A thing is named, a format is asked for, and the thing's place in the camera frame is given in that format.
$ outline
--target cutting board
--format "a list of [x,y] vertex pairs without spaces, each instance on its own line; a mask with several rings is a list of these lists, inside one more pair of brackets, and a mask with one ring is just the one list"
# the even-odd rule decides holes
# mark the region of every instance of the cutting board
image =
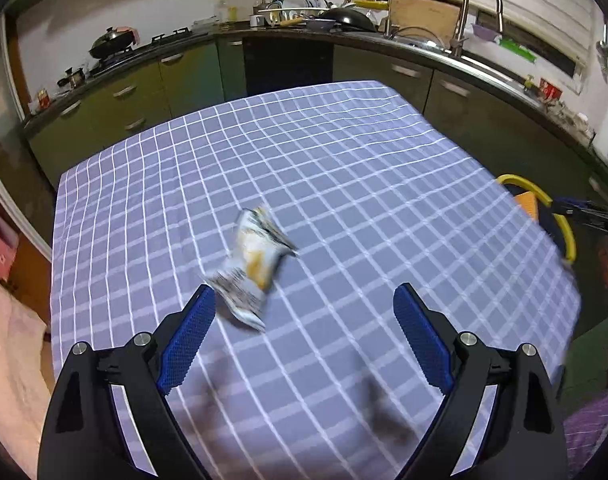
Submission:
[[[458,21],[460,7],[435,0],[393,0],[392,18],[400,27],[426,27],[448,46]],[[402,32],[402,36],[423,34],[421,30]]]

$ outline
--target checkered tablecloth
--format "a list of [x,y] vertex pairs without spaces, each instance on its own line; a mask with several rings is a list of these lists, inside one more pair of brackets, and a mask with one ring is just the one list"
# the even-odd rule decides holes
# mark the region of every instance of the checkered tablecloth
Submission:
[[[561,363],[580,299],[553,243],[395,91],[348,82],[207,108],[69,170],[53,242],[55,368],[75,341],[119,346],[180,310],[231,248],[240,209],[261,204],[299,247],[267,331],[217,317],[168,397],[214,478],[397,475],[442,399],[393,316],[403,282],[487,345],[529,341],[549,374]],[[122,392],[116,402],[149,470]]]

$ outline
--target countertop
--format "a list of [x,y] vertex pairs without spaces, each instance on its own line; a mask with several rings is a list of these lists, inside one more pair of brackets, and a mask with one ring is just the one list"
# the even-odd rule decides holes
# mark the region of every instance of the countertop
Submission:
[[55,120],[63,110],[81,99],[85,94],[139,65],[162,57],[172,56],[188,48],[211,43],[220,38],[232,40],[234,38],[245,37],[274,37],[275,35],[279,35],[281,38],[328,41],[333,44],[362,48],[387,56],[397,57],[398,59],[416,62],[428,68],[440,70],[441,72],[460,78],[507,102],[546,128],[552,135],[574,150],[601,179],[608,182],[608,167],[590,150],[589,139],[581,134],[569,131],[559,120],[549,116],[540,103],[524,95],[516,84],[508,84],[505,80],[501,80],[501,78],[493,77],[470,64],[457,59],[451,59],[443,54],[431,52],[413,45],[388,41],[377,35],[351,32],[318,32],[306,28],[251,28],[247,22],[236,23],[226,30],[213,27],[205,33],[194,34],[184,40],[150,48],[138,56],[133,56],[114,66],[97,77],[87,79],[83,86],[53,101],[47,110],[24,122],[22,126],[24,138],[29,139],[34,136],[46,124]]

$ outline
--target wok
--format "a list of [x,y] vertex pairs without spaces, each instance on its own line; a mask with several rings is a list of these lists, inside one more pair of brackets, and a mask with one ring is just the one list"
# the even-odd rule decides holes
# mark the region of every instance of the wok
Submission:
[[347,7],[335,7],[328,9],[319,15],[325,20],[335,20],[344,30],[364,30],[366,32],[376,32],[375,25],[358,10]]
[[106,34],[101,35],[92,44],[90,55],[95,59],[106,59],[108,56],[126,49],[132,43],[135,43],[135,33],[133,30],[118,31],[112,27],[107,28]]

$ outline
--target plastic wrapper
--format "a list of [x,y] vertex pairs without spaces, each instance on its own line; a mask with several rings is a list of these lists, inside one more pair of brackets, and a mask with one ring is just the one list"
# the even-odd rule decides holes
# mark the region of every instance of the plastic wrapper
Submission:
[[264,332],[262,310],[279,263],[295,246],[265,208],[244,209],[237,221],[235,245],[222,267],[206,282],[223,298],[231,314]]

